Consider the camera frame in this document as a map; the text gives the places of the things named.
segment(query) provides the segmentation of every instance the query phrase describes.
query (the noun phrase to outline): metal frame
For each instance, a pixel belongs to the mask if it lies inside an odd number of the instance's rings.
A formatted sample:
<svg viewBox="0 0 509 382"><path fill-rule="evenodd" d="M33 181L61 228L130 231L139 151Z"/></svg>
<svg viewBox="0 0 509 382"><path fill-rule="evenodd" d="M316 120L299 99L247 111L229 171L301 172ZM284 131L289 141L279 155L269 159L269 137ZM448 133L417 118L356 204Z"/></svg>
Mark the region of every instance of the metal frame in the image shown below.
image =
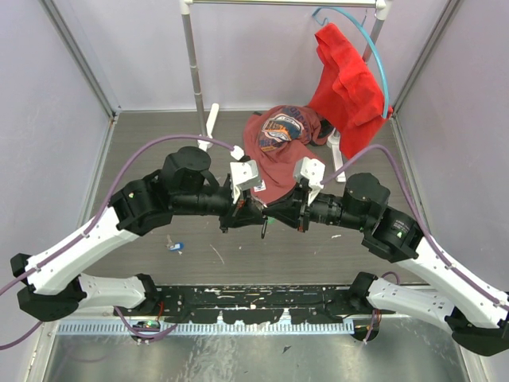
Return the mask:
<svg viewBox="0 0 509 382"><path fill-rule="evenodd" d="M92 67L84 55L82 47L77 43L75 36L68 27L68 23L64 20L62 13L55 5L54 0L39 0L42 8L45 10L49 19L55 26L56 31L67 46L72 58L84 74L85 79L90 84L92 91L103 106L104 111L110 118L114 118L121 111L118 101L113 91L105 86L107 83L106 76L100 70L98 65ZM66 18L71 16L72 12L67 12Z"/></svg>
<svg viewBox="0 0 509 382"><path fill-rule="evenodd" d="M382 29L383 22L386 19L390 4L392 0L180 0L181 16L184 26L185 44L188 50L189 68L192 78L192 89L194 91L196 111L198 113L198 123L200 125L200 133L202 136L212 137L214 125L216 123L217 113L220 106L218 103L213 103L211 110L208 114L208 119L205 118L203 93L200 86L200 74L198 71L198 63L196 59L196 49L194 45L194 38L192 36L192 23L191 23L191 8L192 4L239 4L239 5L276 5L276 6L344 6L344 7L361 7L361 8L375 8L378 10L377 20L371 31L371 39L376 42ZM371 56L371 49L367 45L364 50L363 59L368 61ZM343 165L343 159L339 152L340 134L335 131L334 134L329 136L327 141L328 146L332 149L332 156L334 158L335 169L338 170ZM207 151L212 146L209 142L198 141L198 147ZM344 174L336 178L337 181L346 181Z"/></svg>
<svg viewBox="0 0 509 382"><path fill-rule="evenodd" d="M95 171L91 179L90 187L87 191L87 198L85 199L85 205L83 206L78 219L76 227L80 227L85 224L90 216L94 206L95 195L99 188L99 182L103 173L104 163L108 150L110 149L111 137L115 131L118 116L116 115L108 126L108 131L104 135L104 142L99 153ZM97 310L94 318L98 316L104 316L103 310ZM56 331L58 330L60 322L45 322L39 330L39 338L36 341L33 354L26 371L25 382L41 382L44 379L46 368L48 366L49 357L51 355L53 343L55 341Z"/></svg>
<svg viewBox="0 0 509 382"><path fill-rule="evenodd" d="M410 186L410 191L412 194L412 198L414 199L415 204L417 205L418 211L423 217L426 225L429 227L429 222L426 219L425 209L422 204L422 199L418 189L418 183L414 177L414 171L412 170L412 163L410 160L408 148L406 145L406 141L402 134L402 127L399 123L398 115L395 114L390 119L392 125L392 131L394 133L394 137L396 138L396 144L398 146L398 150L402 157L402 166L405 170L406 181ZM492 376L490 373L489 367L485 364L488 360L487 358L481 357L475 353L472 353L462 347L460 347L461 354L463 356L464 364L467 368L467 373L470 380L475 382L488 382L492 380Z"/></svg>
<svg viewBox="0 0 509 382"><path fill-rule="evenodd" d="M401 110L401 107L405 102L405 99L408 96L410 89L414 86L415 80L419 77L419 74L424 68L424 65L428 62L428 59L430 58L431 54L437 47L437 44L440 41L442 35L444 34L447 25L454 18L454 15L460 8L460 5L463 3L463 1L464 0L448 0L444 10L442 10L440 17L438 18L437 23L435 24L431 34L429 35L428 40L424 44L424 48L419 54L419 57L415 62L414 66L412 67L410 74L406 78L402 90L399 92L398 97L396 98L396 102L394 103L393 115L397 115L398 112Z"/></svg>

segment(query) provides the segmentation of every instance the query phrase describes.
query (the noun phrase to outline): white bracket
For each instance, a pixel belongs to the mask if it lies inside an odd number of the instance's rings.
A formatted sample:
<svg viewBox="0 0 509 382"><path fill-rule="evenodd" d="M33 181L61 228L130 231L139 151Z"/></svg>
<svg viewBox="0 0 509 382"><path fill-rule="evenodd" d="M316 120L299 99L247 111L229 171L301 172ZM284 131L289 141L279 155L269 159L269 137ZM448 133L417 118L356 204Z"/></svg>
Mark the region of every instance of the white bracket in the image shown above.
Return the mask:
<svg viewBox="0 0 509 382"><path fill-rule="evenodd" d="M208 113L207 125L206 125L207 126L207 136L209 138L212 138L212 133L214 132L214 126L216 125L217 114L219 113L219 111L220 111L220 105L218 103L213 103L210 108L210 112ZM208 149L210 149L212 147L212 143L205 142L205 141L198 141L198 147L206 152Z"/></svg>
<svg viewBox="0 0 509 382"><path fill-rule="evenodd" d="M334 171L339 170L343 166L343 157L341 156L340 151L340 132L333 131L329 137L327 138L327 146L331 148L332 151L332 159L334 160ZM347 176L345 173L340 173L336 177L336 181L338 183L345 183L347 181Z"/></svg>
<svg viewBox="0 0 509 382"><path fill-rule="evenodd" d="M376 2L376 18L379 20L386 20L392 7L393 0L377 0Z"/></svg>
<svg viewBox="0 0 509 382"><path fill-rule="evenodd" d="M450 316L454 304L436 291L421 291L375 280L369 287L368 302L376 309L392 310L418 318L439 328L451 331L445 317Z"/></svg>
<svg viewBox="0 0 509 382"><path fill-rule="evenodd" d="M231 162L231 195L233 203L240 198L242 191L262 185L262 177L258 171L256 161Z"/></svg>
<svg viewBox="0 0 509 382"><path fill-rule="evenodd" d="M87 297L80 301L80 309L93 306L122 306L130 309L145 301L145 288L136 276L110 279L81 274L81 290Z"/></svg>
<svg viewBox="0 0 509 382"><path fill-rule="evenodd" d="M245 155L244 154L244 150L242 149L242 147L240 146L233 146L233 151L230 151L230 155L236 159L237 161L239 161L240 159L242 159L242 157Z"/></svg>
<svg viewBox="0 0 509 382"><path fill-rule="evenodd" d="M124 229L119 231L118 223L119 218L115 210L112 207L108 208L86 237L27 278L28 283L35 288L35 293L48 295L60 293L76 276L93 263L114 249L139 237ZM25 270L36 268L43 259L82 234L84 228L89 224L90 221L47 251L29 257Z"/></svg>
<svg viewBox="0 0 509 382"><path fill-rule="evenodd" d="M453 264L453 267L446 267L426 238L421 239L416 252L419 255L416 259L399 261L397 264L437 288L444 296L454 302L456 307L473 325L478 328L499 328L499 321L504 321L507 318L507 311L502 306L493 304L472 288L453 271L453 268L467 275L485 292L507 304L507 294L505 292L489 285L442 250L442 255Z"/></svg>
<svg viewBox="0 0 509 382"><path fill-rule="evenodd" d="M311 192L309 193L308 205L311 205L318 193L324 189L324 185L321 184L321 181L324 178L324 173L325 165L318 159L309 159L308 157L304 157L295 164L293 179L295 179L297 183L299 183L302 179L307 179L309 181L309 188L311 189Z"/></svg>

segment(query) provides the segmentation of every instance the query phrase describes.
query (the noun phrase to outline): metal pole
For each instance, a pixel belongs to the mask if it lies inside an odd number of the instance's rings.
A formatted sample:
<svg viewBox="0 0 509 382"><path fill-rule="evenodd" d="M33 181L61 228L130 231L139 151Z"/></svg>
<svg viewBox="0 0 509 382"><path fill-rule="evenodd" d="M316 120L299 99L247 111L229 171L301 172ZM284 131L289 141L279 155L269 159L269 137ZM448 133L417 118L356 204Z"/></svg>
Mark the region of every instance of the metal pole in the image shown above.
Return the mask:
<svg viewBox="0 0 509 382"><path fill-rule="evenodd" d="M103 106L104 111L110 118L114 118L115 115L120 112L119 102L115 99L115 96L112 92L109 92L109 96L107 96L104 92L101 83L95 75L95 71L99 70L99 68L96 66L95 70L92 70L90 63L85 58L83 51L76 42L76 39L68 27L68 24L65 22L59 9L56 7L55 2L53 0L39 0L39 3L42 5L42 8L45 10L46 14L49 16L49 19L55 26L56 31L62 38L64 44L69 49L72 58L75 60L81 72L84 74L86 81L90 84L92 91L95 93L95 96Z"/></svg>
<svg viewBox="0 0 509 382"><path fill-rule="evenodd" d="M386 0L385 7L382 10L376 10L376 21L369 35L369 37L373 40L374 44L376 44L376 41L379 39L380 31L382 30L383 23L385 22L387 15L389 14L392 2L393 0ZM369 61L371 54L372 54L371 47L369 46L369 44L366 44L366 49L364 50L363 54L364 62Z"/></svg>
<svg viewBox="0 0 509 382"><path fill-rule="evenodd" d="M380 8L383 0L192 0L192 4L246 4L269 6L345 6L359 8Z"/></svg>
<svg viewBox="0 0 509 382"><path fill-rule="evenodd" d="M376 44L376 41L379 39L380 31L382 30L382 26L385 20L379 20L378 18L375 21L375 24L373 25L373 29L371 30L371 34L369 37L373 40L373 43ZM364 62L368 62L371 57L372 51L371 46L369 44L366 45L366 49L363 53L363 60Z"/></svg>
<svg viewBox="0 0 509 382"><path fill-rule="evenodd" d="M207 122L205 119L204 97L201 94L200 74L198 74L198 64L196 62L196 50L192 38L191 14L182 13L182 22L184 23L185 44L188 48L189 67L191 69L192 88L194 89L194 100L196 102L196 111L198 112L198 123L200 124L201 134L207 136Z"/></svg>
<svg viewBox="0 0 509 382"><path fill-rule="evenodd" d="M403 102L408 95L410 89L414 86L415 80L419 77L422 68L428 59L431 57L431 54L434 52L435 48L438 45L442 35L444 34L447 26L452 21L456 12L460 9L460 6L463 4L464 0L449 0L445 5L444 10L440 17L438 18L437 24L433 27L433 31L429 35L428 41L425 43L424 48L419 55L419 58L415 62L414 67L412 68L408 78L406 78L405 84L403 85L402 90L399 92L398 97L396 98L396 102L394 102L394 113L399 113Z"/></svg>

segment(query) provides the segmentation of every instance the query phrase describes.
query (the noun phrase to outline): gray floor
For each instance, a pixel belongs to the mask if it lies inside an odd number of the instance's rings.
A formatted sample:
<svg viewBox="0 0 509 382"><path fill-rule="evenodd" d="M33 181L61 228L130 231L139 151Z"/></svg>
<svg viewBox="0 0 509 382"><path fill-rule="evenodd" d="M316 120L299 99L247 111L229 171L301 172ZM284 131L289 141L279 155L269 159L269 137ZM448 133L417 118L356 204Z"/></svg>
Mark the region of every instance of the gray floor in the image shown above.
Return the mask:
<svg viewBox="0 0 509 382"><path fill-rule="evenodd" d="M247 111L221 111L214 136L241 145L243 128L250 114ZM198 130L193 112L121 114L113 134L98 198L104 197L123 163L144 143L165 134L195 134ZM379 132L374 142L398 154L389 124ZM155 146L134 163L122 185L161 168L165 156L184 145L195 143L172 141ZM325 163L326 173L331 173L330 149L323 146L313 147L312 150ZM229 168L229 153L220 147L212 147L209 152L212 157L211 171L221 182ZM392 191L390 204L409 211L396 177L382 153L370 153L361 158L347 175L356 172L373 173ZM341 195L343 186L333 182L327 185L325 192ZM168 235L174 243L184 243L181 255L168 251ZM349 284L359 271L381 275L393 270L402 276L404 283L420 281L411 273L369 254L360 245L361 240L360 233L342 228L314 224L307 233L301 234L279 222L270 224L266 238L261 240L258 227L230 230L224 235L219 230L216 217L177 216L170 226L156 229L118 249L96 263L87 273L128 277L142 272L152 275L159 284Z"/></svg>

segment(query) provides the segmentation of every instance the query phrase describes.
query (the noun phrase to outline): metal floor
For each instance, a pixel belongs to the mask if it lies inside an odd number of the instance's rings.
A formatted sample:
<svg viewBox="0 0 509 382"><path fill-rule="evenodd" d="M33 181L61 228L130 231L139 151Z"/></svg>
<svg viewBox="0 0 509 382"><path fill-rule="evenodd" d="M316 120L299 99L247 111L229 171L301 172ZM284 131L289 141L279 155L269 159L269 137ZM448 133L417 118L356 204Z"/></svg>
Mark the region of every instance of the metal floor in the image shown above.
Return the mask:
<svg viewBox="0 0 509 382"><path fill-rule="evenodd" d="M376 339L350 335L57 335L44 382L464 382L452 338L412 318L384 317Z"/></svg>
<svg viewBox="0 0 509 382"><path fill-rule="evenodd" d="M242 133L250 111L221 111L214 137L230 144L242 145ZM199 131L194 112L122 113L113 134L107 156L98 199L123 163L137 148L166 134ZM398 155L390 125L379 132L374 142L387 146ZM167 154L193 141L165 142L144 153L124 178L126 182L143 177L161 168ZM332 153L327 146L309 147L326 165L326 173L333 171ZM211 171L224 180L229 169L230 154L221 147L209 150ZM381 152L369 153L348 172L372 172L392 194L390 204L409 212L396 177ZM325 192L343 194L343 186L330 183ZM404 283L420 282L409 272L392 266L367 252L360 245L362 235L343 228L313 224L301 234L274 222L260 239L261 228L231 229L226 235L219 230L214 216L176 216L170 226L159 228L145 237L111 253L94 264L87 273L105 277L128 277L137 273L153 276L158 284L236 284L236 283L340 283L349 284L359 271L381 275L397 271ZM182 253L168 251L168 235L174 242L182 242Z"/></svg>

